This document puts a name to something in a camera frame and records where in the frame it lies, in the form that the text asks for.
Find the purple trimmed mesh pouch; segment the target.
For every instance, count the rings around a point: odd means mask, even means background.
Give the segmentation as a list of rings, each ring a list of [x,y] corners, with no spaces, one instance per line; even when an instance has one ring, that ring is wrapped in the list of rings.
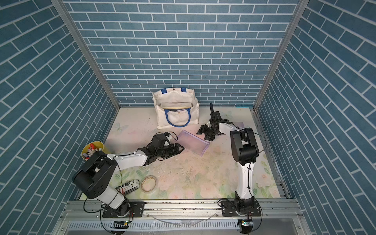
[[[203,156],[210,146],[208,141],[205,141],[186,130],[183,130],[178,135],[177,143],[199,156]]]

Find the yellow trimmed mesh pouch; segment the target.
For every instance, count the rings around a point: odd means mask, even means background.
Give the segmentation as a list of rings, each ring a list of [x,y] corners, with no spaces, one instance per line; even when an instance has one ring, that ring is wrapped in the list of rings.
[[[163,102],[159,106],[165,110],[184,110],[190,109],[193,105],[189,102]]]

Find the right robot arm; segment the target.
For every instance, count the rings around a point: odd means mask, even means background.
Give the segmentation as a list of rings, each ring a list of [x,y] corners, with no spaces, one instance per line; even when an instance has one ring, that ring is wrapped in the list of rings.
[[[210,142],[214,141],[216,136],[230,137],[232,156],[239,170],[234,204],[238,211],[253,208],[256,200],[252,194],[252,173],[260,154],[253,129],[239,128],[228,119],[223,119],[218,111],[211,110],[209,123],[202,125],[197,134],[204,134],[204,139]]]

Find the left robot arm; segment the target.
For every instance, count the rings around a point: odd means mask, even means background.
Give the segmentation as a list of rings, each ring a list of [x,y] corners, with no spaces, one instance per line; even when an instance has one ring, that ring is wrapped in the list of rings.
[[[146,166],[156,160],[164,160],[182,153],[185,148],[170,132],[157,133],[150,143],[136,151],[125,154],[106,154],[95,152],[75,173],[72,182],[87,196],[114,209],[119,216],[129,211],[129,200],[117,189],[110,186],[115,172],[136,166]]]

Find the white canvas tote bag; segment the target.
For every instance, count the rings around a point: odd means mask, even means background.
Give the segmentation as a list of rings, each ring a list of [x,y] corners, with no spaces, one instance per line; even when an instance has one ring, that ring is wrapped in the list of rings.
[[[183,128],[199,123],[200,103],[188,88],[164,88],[152,94],[157,128]]]

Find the clear tape roll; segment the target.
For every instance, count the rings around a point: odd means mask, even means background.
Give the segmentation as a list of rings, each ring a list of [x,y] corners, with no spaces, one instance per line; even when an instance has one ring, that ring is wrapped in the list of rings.
[[[141,190],[144,193],[152,193],[157,188],[157,179],[154,176],[146,176],[141,184]]]

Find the yellow cup with markers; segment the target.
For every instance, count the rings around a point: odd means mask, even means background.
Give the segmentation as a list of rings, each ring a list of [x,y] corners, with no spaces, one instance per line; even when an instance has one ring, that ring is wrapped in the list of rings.
[[[86,161],[91,158],[91,156],[97,152],[97,151],[102,151],[104,153],[108,153],[107,148],[104,146],[102,142],[96,141],[96,142],[91,142],[87,144],[82,152],[81,152],[81,157]]]

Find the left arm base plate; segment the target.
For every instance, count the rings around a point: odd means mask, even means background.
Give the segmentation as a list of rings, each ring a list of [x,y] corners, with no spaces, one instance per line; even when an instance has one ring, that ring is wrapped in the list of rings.
[[[134,218],[142,217],[145,208],[145,202],[143,201],[125,201],[117,209],[113,209],[107,206],[102,216],[104,218]]]

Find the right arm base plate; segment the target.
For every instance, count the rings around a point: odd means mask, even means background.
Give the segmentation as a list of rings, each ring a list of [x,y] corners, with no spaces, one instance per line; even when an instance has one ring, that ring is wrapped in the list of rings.
[[[261,208],[257,205],[242,208],[239,203],[235,203],[234,200],[229,199],[220,199],[217,201],[217,204],[221,208],[223,217],[254,217],[261,216],[262,214]]]

